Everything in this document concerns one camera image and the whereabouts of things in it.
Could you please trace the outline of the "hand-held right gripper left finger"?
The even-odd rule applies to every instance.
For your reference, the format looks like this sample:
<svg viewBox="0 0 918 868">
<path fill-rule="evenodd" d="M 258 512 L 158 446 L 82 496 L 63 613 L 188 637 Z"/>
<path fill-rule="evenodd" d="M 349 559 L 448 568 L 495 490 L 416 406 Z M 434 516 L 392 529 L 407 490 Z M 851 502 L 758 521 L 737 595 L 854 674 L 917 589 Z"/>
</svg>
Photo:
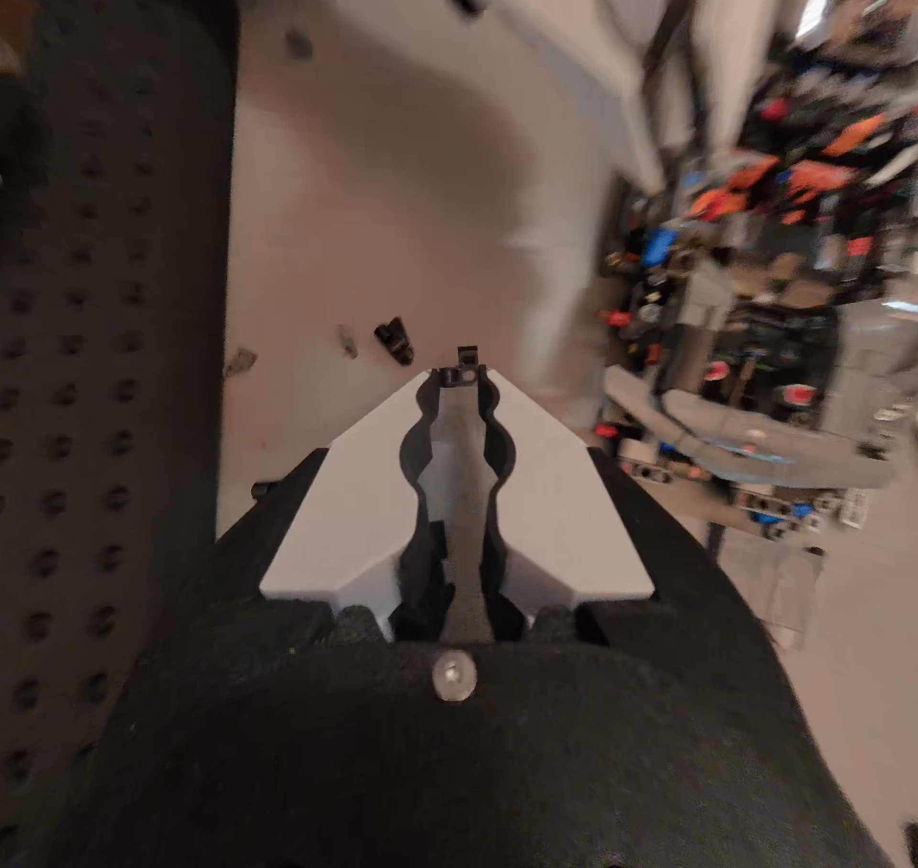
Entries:
<svg viewBox="0 0 918 868">
<path fill-rule="evenodd" d="M 424 371 L 330 443 L 263 597 L 363 607 L 388 638 L 439 637 L 449 586 L 419 480 L 440 397 L 438 370 Z"/>
</svg>

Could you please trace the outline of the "grey lego car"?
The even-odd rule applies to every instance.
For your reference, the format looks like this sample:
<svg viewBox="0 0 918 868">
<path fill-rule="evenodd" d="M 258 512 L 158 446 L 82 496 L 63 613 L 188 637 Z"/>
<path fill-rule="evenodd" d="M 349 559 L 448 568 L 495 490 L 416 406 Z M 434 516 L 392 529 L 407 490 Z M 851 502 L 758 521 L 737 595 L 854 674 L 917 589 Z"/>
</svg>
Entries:
<svg viewBox="0 0 918 868">
<path fill-rule="evenodd" d="M 806 0 L 714 152 L 700 0 L 601 0 L 666 187 L 618 179 L 598 424 L 639 481 L 713 481 L 777 541 L 865 527 L 916 428 L 916 0 Z"/>
</svg>

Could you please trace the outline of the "grey lego panel assembly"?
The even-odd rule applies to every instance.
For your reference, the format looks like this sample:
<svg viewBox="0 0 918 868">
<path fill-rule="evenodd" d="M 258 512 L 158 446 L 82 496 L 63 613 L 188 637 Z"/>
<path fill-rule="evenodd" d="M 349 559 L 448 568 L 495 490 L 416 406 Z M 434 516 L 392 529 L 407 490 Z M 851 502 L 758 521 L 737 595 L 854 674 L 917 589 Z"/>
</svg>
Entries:
<svg viewBox="0 0 918 868">
<path fill-rule="evenodd" d="M 784 651 L 801 651 L 827 557 L 824 549 L 768 541 L 729 530 L 718 562 L 733 586 Z"/>
</svg>

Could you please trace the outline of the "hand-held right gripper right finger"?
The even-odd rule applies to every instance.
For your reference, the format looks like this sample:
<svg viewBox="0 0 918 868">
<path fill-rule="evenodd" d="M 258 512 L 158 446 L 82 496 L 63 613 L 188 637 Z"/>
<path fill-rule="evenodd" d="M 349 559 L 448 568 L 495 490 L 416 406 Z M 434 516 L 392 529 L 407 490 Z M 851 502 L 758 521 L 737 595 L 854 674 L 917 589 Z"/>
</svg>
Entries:
<svg viewBox="0 0 918 868">
<path fill-rule="evenodd" d="M 499 372 L 480 369 L 488 493 L 480 585 L 497 642 L 545 608 L 645 601 L 655 587 L 586 443 Z"/>
</svg>

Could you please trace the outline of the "black curved lego slope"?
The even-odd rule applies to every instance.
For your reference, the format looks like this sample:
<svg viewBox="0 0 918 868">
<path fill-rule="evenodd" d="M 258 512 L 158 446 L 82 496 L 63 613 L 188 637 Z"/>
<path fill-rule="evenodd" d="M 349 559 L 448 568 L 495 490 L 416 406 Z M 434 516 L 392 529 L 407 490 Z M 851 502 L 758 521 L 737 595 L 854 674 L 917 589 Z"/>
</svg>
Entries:
<svg viewBox="0 0 918 868">
<path fill-rule="evenodd" d="M 388 323 L 378 325 L 374 329 L 373 335 L 400 366 L 409 367 L 412 365 L 415 358 L 415 350 L 400 316 L 392 318 Z"/>
</svg>

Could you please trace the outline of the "black mesh office chair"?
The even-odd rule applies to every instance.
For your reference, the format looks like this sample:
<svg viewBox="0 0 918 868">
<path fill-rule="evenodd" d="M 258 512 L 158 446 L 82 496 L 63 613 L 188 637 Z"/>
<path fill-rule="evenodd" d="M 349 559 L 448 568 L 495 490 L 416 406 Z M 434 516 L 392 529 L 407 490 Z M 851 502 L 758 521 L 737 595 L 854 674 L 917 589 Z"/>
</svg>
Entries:
<svg viewBox="0 0 918 868">
<path fill-rule="evenodd" d="M 232 0 L 35 0 L 2 80 L 2 866 L 214 538 Z"/>
</svg>

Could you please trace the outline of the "black lego pin connector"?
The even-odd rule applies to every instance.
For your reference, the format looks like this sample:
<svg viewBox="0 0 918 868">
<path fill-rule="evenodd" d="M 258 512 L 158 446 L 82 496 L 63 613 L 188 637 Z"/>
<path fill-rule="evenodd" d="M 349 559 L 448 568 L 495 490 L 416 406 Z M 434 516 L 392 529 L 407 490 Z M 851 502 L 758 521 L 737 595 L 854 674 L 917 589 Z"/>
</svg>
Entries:
<svg viewBox="0 0 918 868">
<path fill-rule="evenodd" d="M 457 360 L 452 366 L 438 369 L 439 385 L 442 389 L 476 387 L 478 383 L 477 346 L 457 348 Z"/>
</svg>

